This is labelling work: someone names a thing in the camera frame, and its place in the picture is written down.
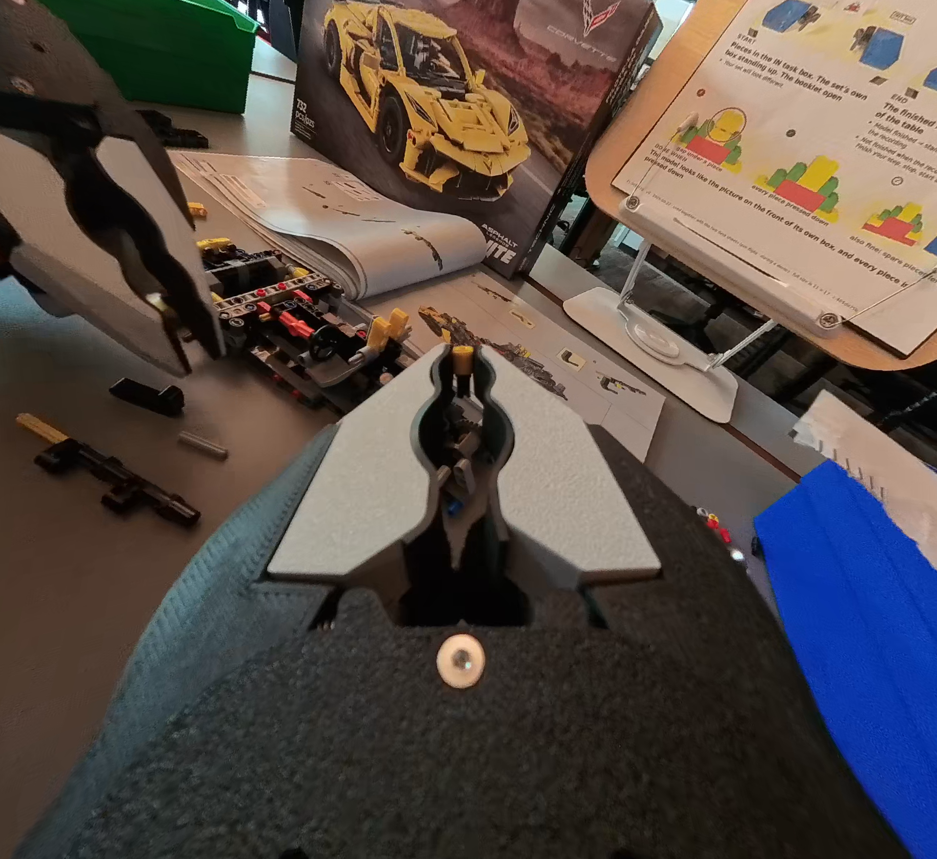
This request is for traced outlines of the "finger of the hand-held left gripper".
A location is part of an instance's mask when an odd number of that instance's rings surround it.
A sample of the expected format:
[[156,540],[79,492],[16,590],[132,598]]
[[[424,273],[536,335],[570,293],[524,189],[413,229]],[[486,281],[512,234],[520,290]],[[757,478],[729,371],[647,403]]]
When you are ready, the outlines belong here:
[[154,283],[143,289],[143,298],[155,305],[158,296],[165,306],[160,316],[173,354],[185,359],[176,337],[184,327],[209,358],[222,358],[224,340],[194,221],[169,154],[152,133],[106,135],[98,145],[98,165],[107,182],[117,186],[113,206],[127,216],[119,225]]
[[7,222],[19,239],[10,258],[17,273],[164,372],[190,372],[163,314],[133,291],[118,261],[81,232],[48,160],[7,162]]

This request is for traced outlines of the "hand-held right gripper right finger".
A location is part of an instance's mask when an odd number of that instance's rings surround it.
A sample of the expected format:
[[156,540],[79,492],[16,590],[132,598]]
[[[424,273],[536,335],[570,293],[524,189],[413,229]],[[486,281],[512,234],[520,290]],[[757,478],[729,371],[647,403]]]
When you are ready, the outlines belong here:
[[496,456],[490,496],[505,574],[531,599],[644,582],[662,560],[588,424],[487,347],[477,395]]

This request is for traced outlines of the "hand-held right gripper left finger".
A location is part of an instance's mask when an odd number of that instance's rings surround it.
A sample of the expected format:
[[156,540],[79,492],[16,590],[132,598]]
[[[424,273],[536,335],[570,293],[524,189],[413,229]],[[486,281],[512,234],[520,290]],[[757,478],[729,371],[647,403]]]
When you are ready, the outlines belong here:
[[368,588],[399,623],[445,622],[438,470],[419,439],[445,357],[433,347],[338,422],[267,564],[271,580]]

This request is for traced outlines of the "black rod subassembly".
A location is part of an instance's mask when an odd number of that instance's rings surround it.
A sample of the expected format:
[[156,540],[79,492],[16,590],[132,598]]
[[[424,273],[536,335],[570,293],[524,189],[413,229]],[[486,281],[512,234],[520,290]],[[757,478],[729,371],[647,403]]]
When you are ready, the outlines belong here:
[[57,477],[78,470],[90,474],[107,486],[100,501],[112,513],[127,515],[148,509],[183,528],[191,528],[201,520],[201,512],[181,495],[143,478],[119,459],[95,450],[32,414],[19,413],[16,423],[50,444],[35,457],[38,467]]

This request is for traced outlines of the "building set box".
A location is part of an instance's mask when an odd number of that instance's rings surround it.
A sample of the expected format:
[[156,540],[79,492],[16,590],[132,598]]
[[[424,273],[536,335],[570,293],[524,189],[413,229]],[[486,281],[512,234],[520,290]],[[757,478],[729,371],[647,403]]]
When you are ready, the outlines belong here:
[[652,0],[305,0],[290,131],[516,275],[661,31]]

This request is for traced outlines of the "long black building beam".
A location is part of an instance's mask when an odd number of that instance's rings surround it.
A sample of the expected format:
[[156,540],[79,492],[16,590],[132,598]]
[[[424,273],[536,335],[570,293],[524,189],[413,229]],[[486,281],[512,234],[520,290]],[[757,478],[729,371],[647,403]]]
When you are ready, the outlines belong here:
[[152,108],[138,109],[137,114],[167,149],[207,150],[210,141],[197,130],[177,126],[172,118]]

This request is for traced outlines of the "green plastic bin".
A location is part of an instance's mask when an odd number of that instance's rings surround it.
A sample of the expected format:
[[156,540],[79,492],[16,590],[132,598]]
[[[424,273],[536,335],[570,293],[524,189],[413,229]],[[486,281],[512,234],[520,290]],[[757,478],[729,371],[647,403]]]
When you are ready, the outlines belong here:
[[130,101],[242,114],[259,26],[225,0],[37,0]]

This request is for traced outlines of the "black angled building beam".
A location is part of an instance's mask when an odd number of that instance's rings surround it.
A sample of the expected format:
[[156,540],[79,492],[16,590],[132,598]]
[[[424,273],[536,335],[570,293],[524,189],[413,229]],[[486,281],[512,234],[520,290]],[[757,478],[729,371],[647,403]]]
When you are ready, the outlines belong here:
[[112,384],[109,394],[124,403],[173,419],[181,417],[185,406],[181,387],[168,385],[157,389],[129,377]]

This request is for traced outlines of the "pile of red blue pins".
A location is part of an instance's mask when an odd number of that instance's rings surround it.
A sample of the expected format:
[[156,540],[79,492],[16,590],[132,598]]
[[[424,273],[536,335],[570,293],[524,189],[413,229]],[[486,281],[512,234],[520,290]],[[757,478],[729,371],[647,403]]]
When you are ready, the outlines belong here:
[[732,560],[737,563],[745,562],[744,552],[737,547],[729,530],[722,525],[719,517],[703,507],[693,506],[694,513],[707,528],[720,539],[727,549]]

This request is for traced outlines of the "grey toy axle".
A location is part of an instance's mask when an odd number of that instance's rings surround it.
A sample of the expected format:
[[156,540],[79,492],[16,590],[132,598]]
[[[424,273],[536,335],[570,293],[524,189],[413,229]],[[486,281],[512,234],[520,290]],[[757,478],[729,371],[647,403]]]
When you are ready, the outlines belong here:
[[177,441],[188,450],[198,452],[218,462],[228,460],[228,450],[214,441],[203,438],[191,431],[180,431]]

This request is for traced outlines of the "partly built toy car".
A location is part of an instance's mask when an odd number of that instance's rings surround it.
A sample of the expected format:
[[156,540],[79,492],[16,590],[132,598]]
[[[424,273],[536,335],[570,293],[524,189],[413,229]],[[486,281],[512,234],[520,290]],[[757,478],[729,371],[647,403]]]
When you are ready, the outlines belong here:
[[[422,356],[407,347],[408,314],[353,315],[343,288],[275,249],[249,252],[228,239],[197,245],[228,353],[262,365],[311,408],[344,417]],[[439,362],[439,401],[419,439],[437,467],[444,516],[481,499],[481,412],[459,399],[451,347]]]

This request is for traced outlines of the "open instruction booklet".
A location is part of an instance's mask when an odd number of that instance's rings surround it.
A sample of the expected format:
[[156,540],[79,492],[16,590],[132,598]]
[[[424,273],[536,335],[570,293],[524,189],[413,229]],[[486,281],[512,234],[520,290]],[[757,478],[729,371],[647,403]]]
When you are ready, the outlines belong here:
[[408,317],[416,355],[487,346],[643,462],[664,399],[482,265],[486,239],[448,213],[412,209],[313,158],[171,150],[174,166],[301,267],[386,321]]

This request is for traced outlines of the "torn white printed paper bags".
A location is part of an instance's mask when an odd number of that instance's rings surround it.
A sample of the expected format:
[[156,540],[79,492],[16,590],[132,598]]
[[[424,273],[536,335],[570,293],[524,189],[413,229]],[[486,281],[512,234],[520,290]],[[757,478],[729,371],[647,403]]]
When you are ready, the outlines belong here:
[[839,465],[882,505],[931,565],[936,555],[936,473],[827,391],[789,431],[794,443]]

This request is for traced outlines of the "wooden document stand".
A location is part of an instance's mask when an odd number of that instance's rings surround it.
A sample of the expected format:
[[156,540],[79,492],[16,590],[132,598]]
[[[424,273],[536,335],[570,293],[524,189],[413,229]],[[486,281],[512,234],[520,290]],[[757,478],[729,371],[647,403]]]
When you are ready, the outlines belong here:
[[[935,334],[909,359],[903,360],[850,327],[820,331],[804,325],[796,312],[781,307],[779,300],[767,293],[767,278],[757,275],[743,279],[740,268],[721,266],[701,256],[699,246],[686,244],[672,234],[646,230],[622,209],[622,204],[630,205],[631,201],[623,199],[612,185],[615,175],[673,103],[684,82],[693,75],[745,1],[700,0],[592,151],[587,167],[592,201],[615,222],[638,234],[643,243],[619,294],[605,287],[593,287],[564,303],[565,312],[575,323],[702,416],[717,423],[728,422],[735,403],[737,383],[728,370],[728,361],[775,326],[806,339],[836,361],[862,369],[909,371],[935,362]],[[729,351],[698,350],[633,299],[637,274],[651,247],[661,249],[731,297],[754,308],[766,318],[766,323]]]

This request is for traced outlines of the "printed instruction sheet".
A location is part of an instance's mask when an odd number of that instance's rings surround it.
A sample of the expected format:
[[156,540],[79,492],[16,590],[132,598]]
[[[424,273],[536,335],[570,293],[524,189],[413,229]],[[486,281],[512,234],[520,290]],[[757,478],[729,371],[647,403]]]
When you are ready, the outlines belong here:
[[907,360],[935,334],[936,0],[746,0],[612,185]]

